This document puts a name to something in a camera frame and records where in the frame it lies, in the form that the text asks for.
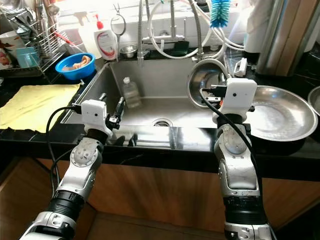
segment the stainless steel sink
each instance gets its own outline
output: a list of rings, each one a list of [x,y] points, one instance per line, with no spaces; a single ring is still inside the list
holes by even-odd
[[[120,129],[113,130],[113,140],[125,136],[127,144],[137,134],[139,147],[210,151],[211,133],[201,128],[217,127],[212,112],[196,108],[187,97],[188,74],[193,65],[191,59],[145,60],[143,68],[136,61],[108,63],[77,103],[107,93],[107,111],[112,114],[122,95],[122,80],[130,77],[139,88],[142,105],[125,107]],[[70,112],[62,123],[81,124],[81,116]]]

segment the brown floor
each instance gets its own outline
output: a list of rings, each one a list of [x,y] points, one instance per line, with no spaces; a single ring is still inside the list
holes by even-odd
[[[98,213],[86,240],[224,240],[222,233]]]

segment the stainless steel bowl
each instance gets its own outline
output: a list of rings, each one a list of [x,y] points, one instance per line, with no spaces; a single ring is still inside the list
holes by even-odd
[[[254,112],[247,113],[247,123],[255,137],[277,141],[296,141],[311,135],[318,118],[312,107],[300,96],[274,86],[257,87]]]
[[[120,49],[120,53],[127,59],[133,58],[136,52],[137,52],[137,46],[134,44],[129,46],[124,46]]]
[[[199,61],[191,69],[187,82],[187,95],[191,102],[198,108],[207,109],[207,105],[202,103],[199,93],[201,88],[210,88],[211,85],[222,84],[222,78],[228,73],[221,62],[216,59],[204,59]]]
[[[320,86],[312,89],[308,95],[308,103],[311,105],[312,109],[320,117]]]

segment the wire dish drying rack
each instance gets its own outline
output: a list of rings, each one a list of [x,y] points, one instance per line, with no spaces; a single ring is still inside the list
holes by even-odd
[[[36,29],[39,26],[42,26],[44,31],[36,34]],[[41,75],[45,76],[45,71],[56,62],[66,51],[66,47],[64,46],[65,42],[56,36],[56,33],[59,33],[63,37],[68,39],[68,36],[64,32],[58,32],[57,24],[51,25],[49,27],[45,27],[45,20],[37,20],[29,25],[30,29],[34,29],[34,31],[30,31],[30,37],[27,39],[18,34],[21,40],[24,41],[25,47],[34,47],[37,60],[34,59],[32,55],[30,55],[35,62],[37,62],[37,66],[27,67],[27,68],[8,68],[0,70],[0,77],[4,78],[26,78],[26,77],[38,77]]]

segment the yellow towel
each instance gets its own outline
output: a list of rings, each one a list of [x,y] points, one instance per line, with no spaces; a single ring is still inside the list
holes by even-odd
[[[0,129],[31,129],[46,132],[50,115],[58,108],[65,107],[76,94],[80,84],[73,85],[26,85],[0,108]],[[63,111],[57,113],[50,129]]]

